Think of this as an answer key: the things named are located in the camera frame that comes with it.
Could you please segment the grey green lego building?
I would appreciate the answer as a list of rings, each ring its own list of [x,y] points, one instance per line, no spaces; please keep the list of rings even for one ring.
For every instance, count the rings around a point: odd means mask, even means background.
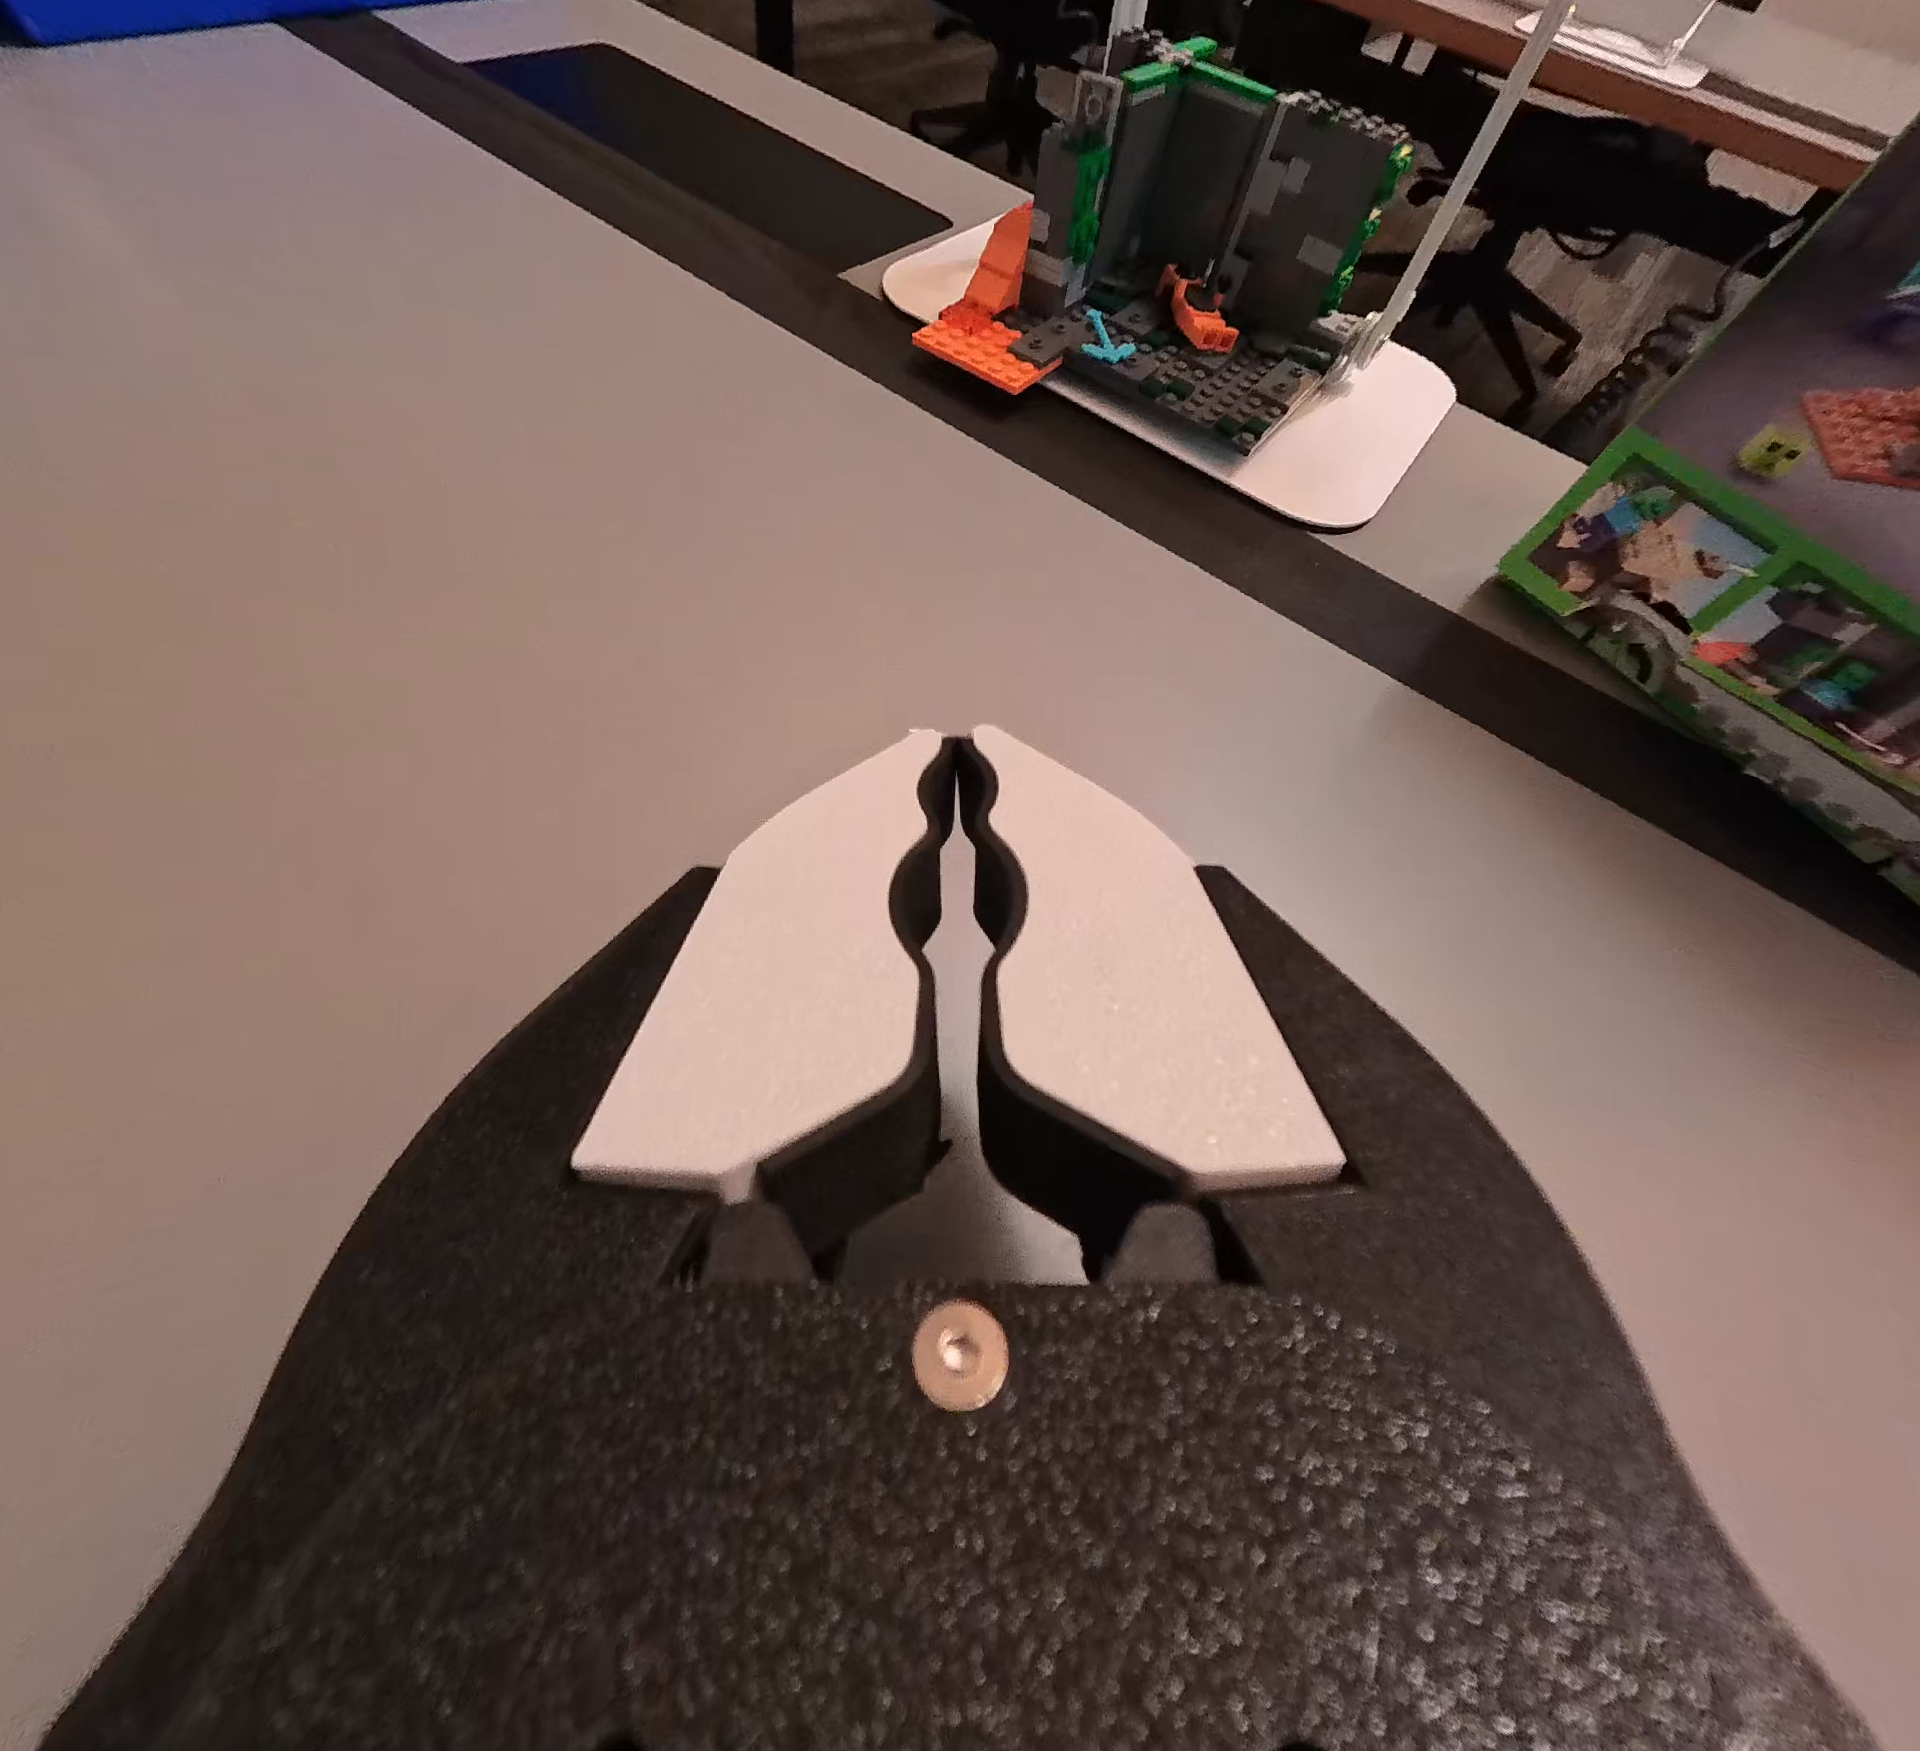
[[[1340,307],[1415,155],[1404,124],[1243,75],[1212,40],[1122,32],[1075,73],[1031,203],[912,342],[999,394],[1078,378],[1250,458],[1337,372]],[[1220,296],[1232,354],[1183,345],[1169,261]],[[1086,304],[1138,342],[1122,368],[1080,354]]]

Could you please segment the orange lego minifigure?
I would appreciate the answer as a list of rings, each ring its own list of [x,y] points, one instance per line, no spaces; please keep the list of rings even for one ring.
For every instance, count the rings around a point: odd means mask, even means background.
[[[1190,278],[1169,261],[1162,269],[1158,292],[1169,300],[1169,316],[1183,345],[1216,357],[1234,353],[1240,329],[1227,323],[1220,296],[1204,278]]]

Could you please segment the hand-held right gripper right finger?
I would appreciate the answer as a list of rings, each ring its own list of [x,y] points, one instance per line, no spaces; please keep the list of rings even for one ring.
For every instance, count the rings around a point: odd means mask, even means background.
[[[961,744],[982,969],[982,1158],[1091,1283],[1150,1209],[1212,1256],[1232,1194],[1333,1188],[1347,1153],[1204,869],[1010,730]]]

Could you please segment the clear acrylic stand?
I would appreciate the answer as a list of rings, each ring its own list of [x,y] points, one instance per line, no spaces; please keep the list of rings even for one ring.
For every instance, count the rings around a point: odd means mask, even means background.
[[[1657,83],[1692,89],[1708,63],[1692,48],[1711,13],[1726,0],[1575,0],[1556,48],[1608,62]]]

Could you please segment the brown wooden desk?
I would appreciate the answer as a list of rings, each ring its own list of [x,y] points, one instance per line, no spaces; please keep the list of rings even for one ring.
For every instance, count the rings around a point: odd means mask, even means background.
[[[1310,0],[1384,32],[1419,40],[1486,70],[1521,58],[1523,0]],[[1786,24],[1762,24],[1734,43],[1758,43],[1758,70],[1717,69],[1692,89],[1556,47],[1534,73],[1539,90],[1618,112],[1773,174],[1843,192],[1915,119],[1915,65],[1876,53],[1795,43]]]

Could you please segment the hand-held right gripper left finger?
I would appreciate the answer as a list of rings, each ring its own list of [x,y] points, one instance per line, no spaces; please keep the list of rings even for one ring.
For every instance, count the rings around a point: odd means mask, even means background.
[[[910,730],[744,837],[572,1171],[773,1205],[807,1258],[923,1189],[945,1151],[927,945],[954,816],[956,743]]]

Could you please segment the green lego box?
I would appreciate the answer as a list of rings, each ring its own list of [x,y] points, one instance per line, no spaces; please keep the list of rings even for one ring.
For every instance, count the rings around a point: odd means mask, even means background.
[[[1918,124],[1500,564],[1918,898]]]

